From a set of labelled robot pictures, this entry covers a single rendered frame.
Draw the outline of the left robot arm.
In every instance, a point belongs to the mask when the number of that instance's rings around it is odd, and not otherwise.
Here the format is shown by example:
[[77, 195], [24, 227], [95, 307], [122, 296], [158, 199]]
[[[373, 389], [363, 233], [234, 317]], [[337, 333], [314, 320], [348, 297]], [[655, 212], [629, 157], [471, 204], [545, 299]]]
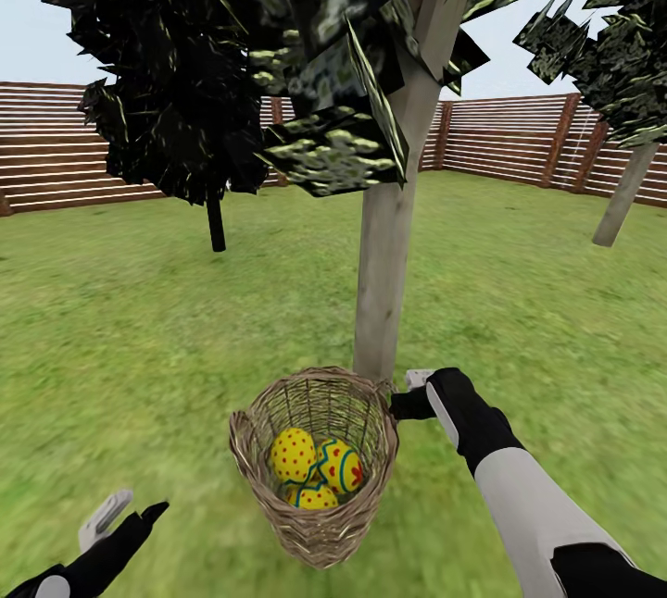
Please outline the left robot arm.
[[56, 564], [12, 590], [5, 598], [98, 598], [144, 544], [168, 501], [132, 512], [111, 533], [107, 530], [132, 500], [134, 490], [113, 492], [78, 531], [80, 556], [68, 567]]

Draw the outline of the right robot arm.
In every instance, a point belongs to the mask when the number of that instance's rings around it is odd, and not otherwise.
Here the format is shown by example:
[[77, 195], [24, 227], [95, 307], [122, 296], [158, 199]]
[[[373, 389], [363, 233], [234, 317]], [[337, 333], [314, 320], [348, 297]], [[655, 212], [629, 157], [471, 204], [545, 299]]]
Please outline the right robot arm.
[[442, 422], [466, 457], [524, 598], [667, 598], [667, 581], [643, 572], [540, 467], [459, 368], [409, 369], [405, 382], [409, 392], [387, 396], [391, 413]]

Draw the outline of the wicker basket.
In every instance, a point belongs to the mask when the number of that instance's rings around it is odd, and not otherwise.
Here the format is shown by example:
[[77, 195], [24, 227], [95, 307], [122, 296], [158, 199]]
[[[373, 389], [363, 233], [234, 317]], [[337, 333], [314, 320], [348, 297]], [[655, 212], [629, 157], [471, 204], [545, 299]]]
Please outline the wicker basket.
[[[366, 406], [363, 407], [363, 436], [361, 445], [359, 445], [359, 454], [354, 450], [354, 454], [359, 457], [361, 465], [360, 487], [352, 491], [351, 497], [343, 500], [339, 506], [331, 508], [316, 508], [308, 510], [290, 505], [283, 498], [284, 486], [274, 492], [272, 483], [274, 480], [267, 478], [265, 485], [266, 469], [273, 443], [267, 442], [267, 427], [270, 430], [275, 428], [273, 418], [273, 409], [271, 407], [271, 395], [276, 397], [279, 391], [289, 389], [293, 381], [302, 382], [301, 392], [305, 396], [305, 403], [301, 405], [302, 409], [308, 410], [312, 407], [312, 389], [309, 387], [310, 381], [317, 384], [325, 380], [324, 390], [332, 389], [332, 380], [346, 380], [350, 382], [348, 391], [344, 391], [345, 396], [350, 401], [358, 400]], [[262, 509], [263, 515], [271, 523], [276, 535], [280, 538], [280, 543], [286, 554], [299, 558], [305, 564], [310, 564], [318, 571], [330, 569], [338, 562], [345, 562], [360, 547], [362, 540], [370, 529], [370, 521], [375, 515], [379, 499], [384, 491], [384, 485], [392, 476], [394, 470], [394, 460], [396, 459], [397, 448], [399, 447], [399, 435], [397, 427], [400, 420], [394, 418], [391, 413], [391, 404], [389, 398], [384, 397], [381, 387], [389, 390], [389, 394], [399, 393], [397, 386], [388, 378], [376, 381], [363, 378], [360, 374], [352, 372], [350, 369], [329, 366], [328, 368], [307, 368], [281, 377], [275, 382], [268, 384], [262, 392], [258, 394], [255, 402], [248, 407], [247, 412], [239, 408], [231, 412], [229, 416], [229, 449], [233, 452], [238, 469], [251, 487], [251, 492], [258, 499], [258, 504]], [[334, 397], [328, 392], [326, 412], [328, 418], [325, 418], [329, 429], [339, 430], [339, 420], [334, 416]], [[369, 413], [374, 407], [376, 413], [380, 415], [380, 424], [376, 426], [378, 437], [372, 439], [373, 446], [369, 446], [368, 454], [371, 456], [372, 463], [365, 464], [363, 457], [366, 452], [366, 441], [369, 428], [367, 420], [370, 420]], [[264, 410], [264, 411], [263, 411]], [[262, 413], [263, 411], [263, 413]], [[255, 420], [259, 415], [262, 416]]]

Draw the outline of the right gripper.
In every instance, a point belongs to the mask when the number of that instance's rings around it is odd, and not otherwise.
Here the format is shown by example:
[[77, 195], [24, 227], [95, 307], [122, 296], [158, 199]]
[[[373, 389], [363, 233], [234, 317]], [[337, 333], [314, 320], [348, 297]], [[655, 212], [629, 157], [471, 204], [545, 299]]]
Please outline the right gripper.
[[423, 412], [419, 406], [418, 391], [420, 388], [412, 392], [388, 394], [391, 413], [394, 414], [396, 420], [411, 420], [412, 418], [425, 420], [426, 418], [435, 418], [435, 416]]

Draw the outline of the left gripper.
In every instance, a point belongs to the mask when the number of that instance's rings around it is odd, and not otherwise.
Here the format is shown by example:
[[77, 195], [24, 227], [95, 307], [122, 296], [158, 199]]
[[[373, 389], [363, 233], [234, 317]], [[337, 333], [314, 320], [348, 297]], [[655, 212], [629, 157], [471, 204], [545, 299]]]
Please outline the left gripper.
[[168, 501], [162, 501], [162, 503], [148, 506], [140, 516], [132, 512], [113, 535], [109, 535], [103, 542], [99, 542], [89, 552], [83, 554], [83, 556], [93, 558], [101, 571], [94, 598], [98, 598], [125, 568], [127, 562], [136, 554], [151, 533], [153, 523], [168, 506], [170, 506]]

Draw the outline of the easter egg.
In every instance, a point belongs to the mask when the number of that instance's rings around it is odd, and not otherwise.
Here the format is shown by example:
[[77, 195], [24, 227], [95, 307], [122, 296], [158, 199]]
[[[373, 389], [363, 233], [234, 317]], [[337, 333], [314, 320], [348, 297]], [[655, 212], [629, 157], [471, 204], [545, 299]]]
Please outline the easter egg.
[[334, 495], [326, 484], [317, 480], [311, 480], [301, 488], [289, 489], [284, 498], [290, 505], [308, 510], [331, 508], [340, 504], [339, 496]]
[[326, 484], [336, 496], [347, 496], [360, 487], [361, 465], [354, 449], [341, 437], [332, 436], [317, 444], [317, 470], [313, 479]]
[[271, 450], [272, 474], [287, 489], [297, 489], [313, 480], [317, 470], [317, 444], [300, 427], [278, 431]]

